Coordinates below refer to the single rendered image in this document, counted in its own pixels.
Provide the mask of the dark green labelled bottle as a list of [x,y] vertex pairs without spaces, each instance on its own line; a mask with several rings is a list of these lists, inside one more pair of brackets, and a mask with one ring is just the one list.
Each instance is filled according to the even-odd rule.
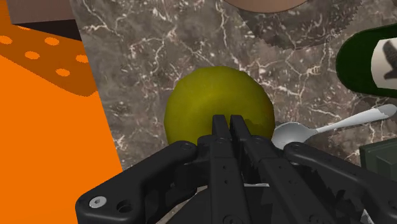
[[397,98],[397,23],[360,31],[345,41],[336,72],[349,90]]

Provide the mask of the yellow-green round fruit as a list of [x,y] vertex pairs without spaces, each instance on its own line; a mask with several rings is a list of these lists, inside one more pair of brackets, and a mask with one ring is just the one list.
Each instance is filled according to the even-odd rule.
[[243,117],[252,135],[271,138],[274,107],[263,87],[247,73],[226,66],[202,67],[181,78],[165,109],[167,142],[196,143],[212,132],[212,117]]

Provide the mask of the silver spoon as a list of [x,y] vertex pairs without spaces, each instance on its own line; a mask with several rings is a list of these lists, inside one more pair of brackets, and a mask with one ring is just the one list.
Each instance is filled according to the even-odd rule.
[[272,143],[279,149],[283,149],[288,143],[304,143],[310,137],[333,129],[345,128],[354,125],[362,125],[392,117],[397,112],[394,104],[385,104],[358,114],[352,115],[339,122],[324,127],[310,129],[298,122],[286,122],[275,128]]

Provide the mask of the tan round dish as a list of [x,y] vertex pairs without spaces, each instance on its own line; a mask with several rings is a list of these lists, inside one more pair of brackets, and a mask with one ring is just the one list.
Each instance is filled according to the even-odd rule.
[[224,0],[242,10],[256,13],[278,13],[293,9],[308,0]]

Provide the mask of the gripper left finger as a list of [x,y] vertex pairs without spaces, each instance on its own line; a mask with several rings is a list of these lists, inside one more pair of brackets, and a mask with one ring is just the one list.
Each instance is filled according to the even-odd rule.
[[223,115],[198,144],[177,141],[84,193],[75,205],[78,224],[156,224],[206,186],[209,220],[200,224],[249,224],[242,175]]

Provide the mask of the dark green box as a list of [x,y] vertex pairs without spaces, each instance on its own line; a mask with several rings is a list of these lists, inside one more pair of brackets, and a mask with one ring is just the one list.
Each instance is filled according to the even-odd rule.
[[359,147],[361,166],[393,179],[397,176],[397,137]]

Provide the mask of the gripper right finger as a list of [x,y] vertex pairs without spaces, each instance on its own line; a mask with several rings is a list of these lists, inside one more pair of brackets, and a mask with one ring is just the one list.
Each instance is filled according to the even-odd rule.
[[397,224],[397,182],[304,143],[277,149],[249,133],[240,115],[230,132],[241,150],[243,176],[270,185],[290,224]]

